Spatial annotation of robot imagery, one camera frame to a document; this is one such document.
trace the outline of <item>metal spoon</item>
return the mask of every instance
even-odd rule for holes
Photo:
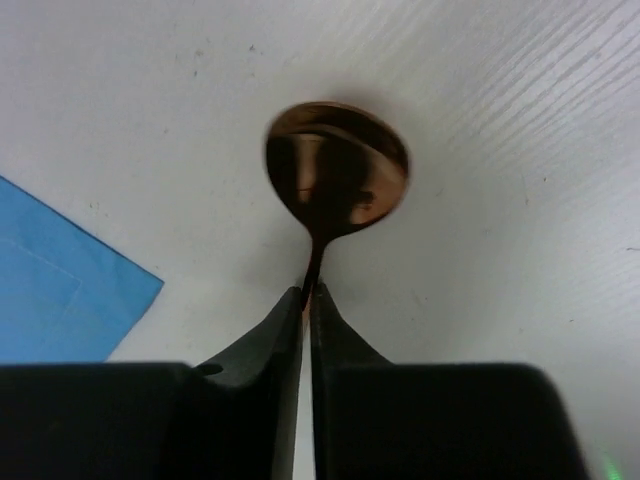
[[[276,193],[311,235],[304,308],[327,245],[376,223],[402,199],[407,152],[393,130],[370,113],[314,102],[295,105],[273,121],[266,163]]]

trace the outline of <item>spoon bowl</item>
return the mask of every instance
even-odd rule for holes
[[[276,193],[313,242],[303,307],[327,245],[387,216],[408,185],[409,158],[372,114],[332,102],[295,105],[271,124],[266,166]]]

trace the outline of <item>white surface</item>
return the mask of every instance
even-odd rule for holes
[[[4,0],[0,174],[166,281],[114,359],[195,363],[306,265],[263,172],[267,122],[305,100],[369,108],[413,184],[331,246],[344,316],[393,360],[541,366],[595,474],[609,452],[637,478],[638,8]]]

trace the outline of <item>copper spoon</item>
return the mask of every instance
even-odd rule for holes
[[[406,149],[391,128],[355,107],[314,102],[282,112],[267,133],[269,179],[312,240],[302,308],[327,245],[388,215],[408,185]]]

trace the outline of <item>blue napkin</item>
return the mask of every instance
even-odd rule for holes
[[[103,361],[163,283],[0,177],[0,363]]]

